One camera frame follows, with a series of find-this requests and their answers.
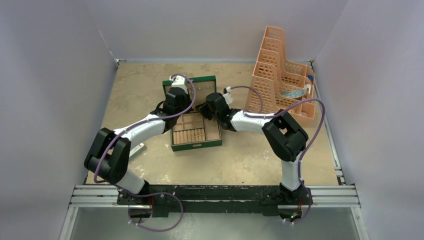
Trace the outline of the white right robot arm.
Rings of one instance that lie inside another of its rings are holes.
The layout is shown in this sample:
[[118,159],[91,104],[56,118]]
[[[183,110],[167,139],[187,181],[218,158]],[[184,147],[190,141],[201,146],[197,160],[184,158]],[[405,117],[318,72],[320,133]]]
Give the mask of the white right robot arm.
[[280,182],[282,200],[288,204],[300,198],[301,158],[309,139],[300,124],[284,110],[276,113],[247,113],[230,108],[226,97],[218,92],[206,96],[195,108],[208,120],[214,119],[224,130],[264,135],[274,154],[281,160]]

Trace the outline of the green jewelry box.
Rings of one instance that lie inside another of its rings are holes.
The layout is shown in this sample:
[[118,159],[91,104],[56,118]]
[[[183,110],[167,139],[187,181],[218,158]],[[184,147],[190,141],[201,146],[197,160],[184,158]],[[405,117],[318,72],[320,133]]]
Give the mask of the green jewelry box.
[[194,100],[192,111],[182,114],[176,125],[170,130],[170,146],[174,152],[201,148],[218,147],[223,144],[221,128],[213,118],[208,120],[196,110],[195,106],[206,101],[207,95],[217,91],[217,79],[214,75],[193,77],[187,83],[191,100]]

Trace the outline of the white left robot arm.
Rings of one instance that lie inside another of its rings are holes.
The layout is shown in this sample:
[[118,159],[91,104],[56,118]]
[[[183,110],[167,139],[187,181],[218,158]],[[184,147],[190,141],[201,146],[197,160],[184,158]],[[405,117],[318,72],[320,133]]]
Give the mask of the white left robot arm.
[[129,193],[138,205],[149,199],[148,183],[129,170],[130,152],[146,140],[168,132],[180,115],[193,106],[186,87],[172,86],[160,102],[141,121],[116,130],[100,129],[84,160],[84,167],[111,185],[117,185]]

